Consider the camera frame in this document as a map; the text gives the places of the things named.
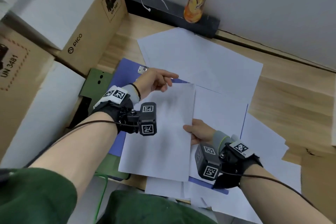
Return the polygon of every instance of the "forearm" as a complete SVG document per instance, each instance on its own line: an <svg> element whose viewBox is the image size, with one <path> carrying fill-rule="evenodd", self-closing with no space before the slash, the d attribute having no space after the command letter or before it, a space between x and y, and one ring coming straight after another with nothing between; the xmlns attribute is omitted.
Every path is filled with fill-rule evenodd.
<svg viewBox="0 0 336 224"><path fill-rule="evenodd" d="M112 118L106 113L96 112L81 123L92 120L112 121ZM115 124L97 122L85 125L52 146L30 167L48 169L64 176L76 187L79 199L116 136Z"/></svg>
<svg viewBox="0 0 336 224"><path fill-rule="evenodd" d="M244 174L276 179L256 164L250 166ZM331 224L323 214L298 194L274 181L242 177L240 188L264 224Z"/></svg>

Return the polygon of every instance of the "floor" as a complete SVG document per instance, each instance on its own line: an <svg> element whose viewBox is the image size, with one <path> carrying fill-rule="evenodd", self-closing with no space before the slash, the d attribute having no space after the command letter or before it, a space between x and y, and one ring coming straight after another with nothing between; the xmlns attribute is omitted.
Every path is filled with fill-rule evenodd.
<svg viewBox="0 0 336 224"><path fill-rule="evenodd" d="M99 177L94 177L81 200L78 202L75 210L69 218L68 224L93 224L93 219L97 210L97 206L105 185L105 180ZM108 199L112 191L117 189L129 189L130 187L124 184L119 184L109 181L103 197L103 201L99 210L98 219L104 213ZM217 222L219 224L249 224L252 222L244 221L232 216L215 212Z"/></svg>

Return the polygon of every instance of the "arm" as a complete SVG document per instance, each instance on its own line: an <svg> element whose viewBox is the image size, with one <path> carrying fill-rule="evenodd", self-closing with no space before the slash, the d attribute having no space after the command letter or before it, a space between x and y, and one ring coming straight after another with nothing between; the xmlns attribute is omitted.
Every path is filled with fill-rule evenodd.
<svg viewBox="0 0 336 224"><path fill-rule="evenodd" d="M206 141L220 148L220 150L224 147L221 142L226 135L211 128L202 120L193 119L192 126L184 125L183 128L192 133L191 144ZM244 174L276 179L257 164L247 168ZM322 213L309 205L298 194L274 181L242 177L240 188L264 224L331 224Z"/></svg>
<svg viewBox="0 0 336 224"><path fill-rule="evenodd" d="M145 98L154 90L166 91L168 86L172 86L170 78L178 78L178 75L150 68L134 82L134 85L140 91L141 97ZM106 113L96 112L82 123L92 120L112 121L112 118ZM66 135L30 167L48 169L64 176L75 186L79 199L110 150L116 136L115 124L98 122L85 125Z"/></svg>

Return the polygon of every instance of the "hand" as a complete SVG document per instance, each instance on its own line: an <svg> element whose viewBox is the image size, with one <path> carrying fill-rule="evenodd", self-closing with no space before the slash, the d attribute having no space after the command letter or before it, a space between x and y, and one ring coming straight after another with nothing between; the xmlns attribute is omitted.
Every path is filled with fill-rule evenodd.
<svg viewBox="0 0 336 224"><path fill-rule="evenodd" d="M173 86L171 78L177 79L177 74L163 69L149 68L133 84L140 91L141 99L144 99L154 90L165 92L168 86Z"/></svg>
<svg viewBox="0 0 336 224"><path fill-rule="evenodd" d="M215 129L198 119L192 119L192 126L184 125L183 129L191 133L191 145L199 144L201 141L211 143L216 132Z"/></svg>

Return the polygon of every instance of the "qr code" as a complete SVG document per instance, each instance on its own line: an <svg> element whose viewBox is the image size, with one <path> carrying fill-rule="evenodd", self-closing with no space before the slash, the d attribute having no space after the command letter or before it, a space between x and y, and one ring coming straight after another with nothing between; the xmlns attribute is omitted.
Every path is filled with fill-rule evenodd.
<svg viewBox="0 0 336 224"><path fill-rule="evenodd" d="M119 91L119 90L115 90L115 93L113 93L113 96L119 99L123 99L125 96L125 93Z"/></svg>
<svg viewBox="0 0 336 224"><path fill-rule="evenodd" d="M207 153L216 155L215 150L212 149L212 148L210 148L210 147L206 147L206 146L204 146L204 150L205 150Z"/></svg>
<svg viewBox="0 0 336 224"><path fill-rule="evenodd" d="M114 90L107 91L107 93L105 95L103 95L103 97L108 97L108 96L112 95L113 92L114 92Z"/></svg>
<svg viewBox="0 0 336 224"><path fill-rule="evenodd" d="M239 151L239 152L244 152L244 151L248 150L248 148L245 145L241 144L241 143L238 144L238 145L236 145L236 146L234 146L234 148L237 151Z"/></svg>
<svg viewBox="0 0 336 224"><path fill-rule="evenodd" d="M153 112L154 106L153 105L149 105L149 106L144 106L142 108L142 112Z"/></svg>
<svg viewBox="0 0 336 224"><path fill-rule="evenodd" d="M142 133L153 134L154 133L153 125L142 125Z"/></svg>
<svg viewBox="0 0 336 224"><path fill-rule="evenodd" d="M205 168L203 175L214 179L216 177L217 172L218 172L217 168L207 166Z"/></svg>
<svg viewBox="0 0 336 224"><path fill-rule="evenodd" d="M201 158L201 150L198 150L197 155L196 155L196 162L198 163Z"/></svg>

